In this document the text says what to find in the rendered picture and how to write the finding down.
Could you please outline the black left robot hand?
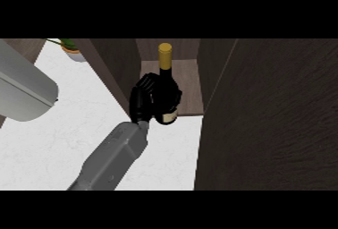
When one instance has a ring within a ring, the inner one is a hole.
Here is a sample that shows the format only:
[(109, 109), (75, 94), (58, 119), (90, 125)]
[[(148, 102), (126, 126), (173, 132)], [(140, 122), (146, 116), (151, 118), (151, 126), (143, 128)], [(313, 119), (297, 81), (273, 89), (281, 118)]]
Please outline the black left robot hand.
[(163, 125), (177, 119), (182, 91), (173, 77), (148, 73), (132, 89), (130, 117), (134, 123), (149, 122), (152, 118)]

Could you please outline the dark wine bottle gold cap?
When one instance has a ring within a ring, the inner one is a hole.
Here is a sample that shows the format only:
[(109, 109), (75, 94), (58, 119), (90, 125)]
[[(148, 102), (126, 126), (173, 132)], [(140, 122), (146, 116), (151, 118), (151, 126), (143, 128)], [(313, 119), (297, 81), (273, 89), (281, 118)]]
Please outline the dark wine bottle gold cap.
[(158, 45), (158, 66), (157, 86), (154, 90), (155, 118), (163, 125), (170, 125), (177, 120), (179, 104), (182, 102), (182, 91), (171, 75), (171, 51), (170, 43)]

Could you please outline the brown wooden cabinet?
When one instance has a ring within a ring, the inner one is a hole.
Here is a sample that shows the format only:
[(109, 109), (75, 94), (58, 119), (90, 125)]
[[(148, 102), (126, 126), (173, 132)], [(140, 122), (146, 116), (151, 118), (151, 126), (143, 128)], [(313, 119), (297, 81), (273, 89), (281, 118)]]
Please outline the brown wooden cabinet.
[(120, 106), (130, 106), (132, 87), (157, 72), (158, 45), (173, 45), (173, 78), (182, 90), (179, 115), (207, 111), (235, 47), (233, 38), (77, 38), (74, 43)]

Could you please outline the dark brown cabinet door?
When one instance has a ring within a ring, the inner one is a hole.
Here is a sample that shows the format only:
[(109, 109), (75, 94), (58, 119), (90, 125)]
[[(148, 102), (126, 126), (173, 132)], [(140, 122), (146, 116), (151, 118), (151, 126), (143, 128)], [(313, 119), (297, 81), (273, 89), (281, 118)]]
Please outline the dark brown cabinet door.
[(238, 40), (207, 106), (194, 187), (338, 190), (338, 39)]

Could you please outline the small potted green plant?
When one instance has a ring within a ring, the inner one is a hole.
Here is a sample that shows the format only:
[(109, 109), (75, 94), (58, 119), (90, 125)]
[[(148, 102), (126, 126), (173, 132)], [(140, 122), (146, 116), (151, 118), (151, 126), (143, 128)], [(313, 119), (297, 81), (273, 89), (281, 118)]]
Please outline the small potted green plant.
[(52, 39), (46, 39), (46, 41), (58, 44), (64, 50), (64, 52), (67, 53), (70, 59), (78, 63), (84, 63), (86, 62), (86, 58), (81, 55), (81, 51), (77, 48), (72, 40), (70, 38), (61, 38), (58, 41), (52, 40)]

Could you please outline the pale grey rounded appliance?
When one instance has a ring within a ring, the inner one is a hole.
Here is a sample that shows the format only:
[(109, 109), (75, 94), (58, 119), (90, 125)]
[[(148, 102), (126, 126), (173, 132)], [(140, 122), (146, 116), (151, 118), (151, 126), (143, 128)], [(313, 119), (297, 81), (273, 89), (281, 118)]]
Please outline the pale grey rounded appliance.
[(53, 107), (56, 82), (0, 39), (0, 115), (28, 122)]

